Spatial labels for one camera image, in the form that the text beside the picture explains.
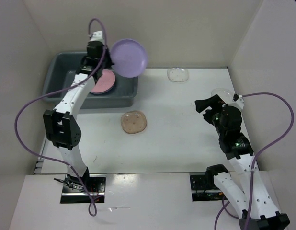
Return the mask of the pink plastic plate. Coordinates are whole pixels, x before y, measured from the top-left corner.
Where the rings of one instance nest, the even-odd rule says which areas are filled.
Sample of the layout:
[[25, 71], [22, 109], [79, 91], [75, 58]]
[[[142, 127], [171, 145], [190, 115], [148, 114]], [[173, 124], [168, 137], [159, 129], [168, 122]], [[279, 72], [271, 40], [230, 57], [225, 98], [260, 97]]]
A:
[[98, 92], [104, 91], [111, 88], [115, 84], [115, 81], [116, 81], [116, 77], [114, 72], [108, 69], [104, 69], [95, 87], [97, 88]]

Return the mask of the purple plastic plate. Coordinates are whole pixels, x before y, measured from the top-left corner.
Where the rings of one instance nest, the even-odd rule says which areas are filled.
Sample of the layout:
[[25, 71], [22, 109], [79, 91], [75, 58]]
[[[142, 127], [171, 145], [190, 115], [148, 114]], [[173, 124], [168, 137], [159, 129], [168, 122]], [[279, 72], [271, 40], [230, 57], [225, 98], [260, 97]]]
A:
[[137, 77], [146, 70], [148, 65], [145, 48], [133, 39], [122, 39], [114, 43], [110, 55], [114, 63], [113, 70], [122, 77]]

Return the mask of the blue plastic plate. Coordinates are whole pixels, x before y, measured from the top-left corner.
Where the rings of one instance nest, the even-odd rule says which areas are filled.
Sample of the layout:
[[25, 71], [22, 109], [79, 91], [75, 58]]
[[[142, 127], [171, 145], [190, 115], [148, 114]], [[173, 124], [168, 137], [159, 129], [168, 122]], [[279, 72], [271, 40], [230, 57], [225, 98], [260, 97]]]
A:
[[110, 92], [113, 88], [114, 88], [114, 85], [111, 88], [107, 89], [107, 90], [98, 92], [97, 88], [95, 87], [95, 88], [93, 88], [92, 91], [90, 91], [90, 93], [93, 94], [93, 95], [103, 95], [103, 94], [106, 94], [106, 93]]

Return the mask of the clear dish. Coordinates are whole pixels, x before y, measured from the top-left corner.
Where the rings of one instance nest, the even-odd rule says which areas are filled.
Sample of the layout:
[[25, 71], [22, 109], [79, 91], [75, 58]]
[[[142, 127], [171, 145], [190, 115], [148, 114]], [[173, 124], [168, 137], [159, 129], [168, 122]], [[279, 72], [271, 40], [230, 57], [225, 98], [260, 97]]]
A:
[[170, 68], [167, 70], [167, 77], [172, 82], [185, 82], [189, 79], [189, 72], [183, 68]]

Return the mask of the brown translucent square plate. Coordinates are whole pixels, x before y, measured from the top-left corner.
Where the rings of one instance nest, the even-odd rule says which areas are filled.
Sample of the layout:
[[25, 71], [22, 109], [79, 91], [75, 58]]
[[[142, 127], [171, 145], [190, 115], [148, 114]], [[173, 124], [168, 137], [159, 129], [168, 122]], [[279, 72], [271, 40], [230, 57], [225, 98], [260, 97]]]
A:
[[142, 132], [147, 127], [147, 119], [141, 111], [130, 111], [121, 116], [122, 130], [128, 134]]

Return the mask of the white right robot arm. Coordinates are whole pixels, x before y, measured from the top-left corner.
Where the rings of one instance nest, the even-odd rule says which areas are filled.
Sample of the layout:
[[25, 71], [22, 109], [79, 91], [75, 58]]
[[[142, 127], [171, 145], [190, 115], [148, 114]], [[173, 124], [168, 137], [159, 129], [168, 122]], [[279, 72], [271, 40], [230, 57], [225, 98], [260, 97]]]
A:
[[217, 131], [221, 150], [240, 179], [232, 180], [222, 164], [207, 167], [205, 183], [218, 188], [235, 209], [242, 230], [284, 230], [290, 223], [287, 214], [274, 204], [261, 179], [257, 155], [241, 131], [243, 97], [234, 94], [226, 103], [219, 95], [196, 100], [195, 109]]

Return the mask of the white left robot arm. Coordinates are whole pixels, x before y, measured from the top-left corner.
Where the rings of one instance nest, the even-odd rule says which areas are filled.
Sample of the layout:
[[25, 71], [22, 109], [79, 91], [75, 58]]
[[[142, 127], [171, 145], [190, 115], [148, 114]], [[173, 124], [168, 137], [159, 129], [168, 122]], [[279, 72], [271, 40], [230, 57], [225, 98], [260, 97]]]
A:
[[79, 149], [81, 129], [76, 118], [102, 71], [112, 65], [107, 45], [101, 41], [89, 41], [71, 89], [53, 110], [46, 110], [43, 114], [46, 137], [67, 163], [67, 183], [73, 184], [81, 192], [88, 190], [91, 183], [88, 167]]

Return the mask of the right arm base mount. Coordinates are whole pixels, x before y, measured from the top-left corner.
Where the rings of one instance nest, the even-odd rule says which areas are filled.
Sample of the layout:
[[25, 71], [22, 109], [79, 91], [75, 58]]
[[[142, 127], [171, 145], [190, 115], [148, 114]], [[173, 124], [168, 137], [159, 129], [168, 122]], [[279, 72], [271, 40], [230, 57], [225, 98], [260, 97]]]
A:
[[224, 194], [214, 185], [208, 183], [205, 173], [191, 173], [189, 175], [192, 201], [218, 201], [222, 200]]

